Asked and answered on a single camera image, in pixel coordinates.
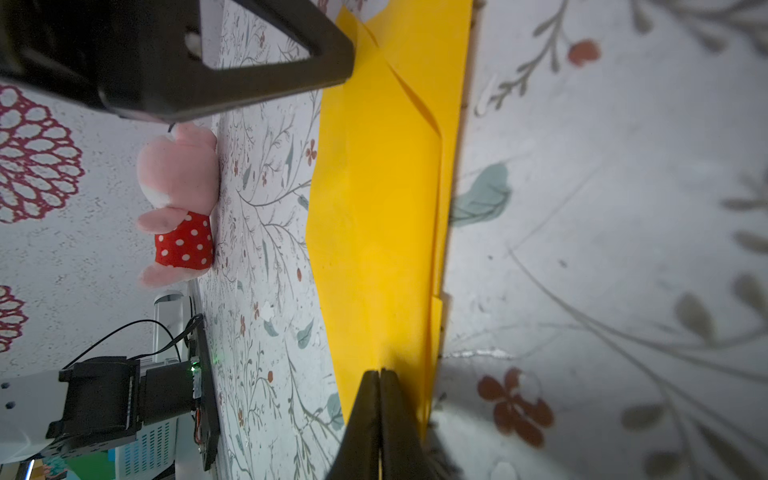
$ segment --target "white plastic basket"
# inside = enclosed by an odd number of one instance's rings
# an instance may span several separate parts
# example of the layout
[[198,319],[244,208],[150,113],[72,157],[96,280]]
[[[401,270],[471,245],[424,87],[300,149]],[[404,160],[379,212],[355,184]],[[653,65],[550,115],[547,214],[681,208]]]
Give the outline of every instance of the white plastic basket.
[[136,441],[114,450],[115,480],[152,480],[176,455],[176,419],[145,425]]

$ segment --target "pink plush toy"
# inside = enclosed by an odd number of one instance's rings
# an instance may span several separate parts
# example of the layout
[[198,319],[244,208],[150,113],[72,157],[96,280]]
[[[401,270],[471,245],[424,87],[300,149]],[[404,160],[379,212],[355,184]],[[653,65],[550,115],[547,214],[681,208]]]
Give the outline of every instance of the pink plush toy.
[[191,280],[214,261],[209,215],[219,200],[216,135],[195,124],[178,124],[174,139],[158,137],[139,152],[141,190],[155,210],[136,225],[154,234],[154,263],[140,281],[159,287]]

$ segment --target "floral tablecloth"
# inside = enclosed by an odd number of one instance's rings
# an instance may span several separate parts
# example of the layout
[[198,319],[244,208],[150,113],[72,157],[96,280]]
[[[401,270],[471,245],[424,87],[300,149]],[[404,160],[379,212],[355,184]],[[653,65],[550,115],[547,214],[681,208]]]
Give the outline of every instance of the floral tablecloth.
[[[474,13],[435,471],[765,478],[768,2]],[[226,6],[222,65],[300,55]],[[304,243],[320,96],[214,120],[217,259],[200,285],[223,478],[322,478],[343,434]]]

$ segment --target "folded yellow paper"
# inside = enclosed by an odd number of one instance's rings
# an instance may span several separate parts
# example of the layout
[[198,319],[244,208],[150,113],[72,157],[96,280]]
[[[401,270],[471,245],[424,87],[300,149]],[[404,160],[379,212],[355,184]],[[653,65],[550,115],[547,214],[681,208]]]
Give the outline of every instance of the folded yellow paper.
[[362,373],[397,372],[423,436],[439,347],[471,0],[390,0],[360,24],[353,76],[323,92],[306,242],[349,419]]

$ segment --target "red polka dot shirt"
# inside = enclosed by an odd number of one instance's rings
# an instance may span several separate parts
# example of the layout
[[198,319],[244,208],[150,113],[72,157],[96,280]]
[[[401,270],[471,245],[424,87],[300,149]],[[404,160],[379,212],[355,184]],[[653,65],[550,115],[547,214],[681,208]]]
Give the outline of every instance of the red polka dot shirt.
[[214,262],[210,218],[194,212],[168,233],[154,236],[154,261],[160,265],[205,270]]

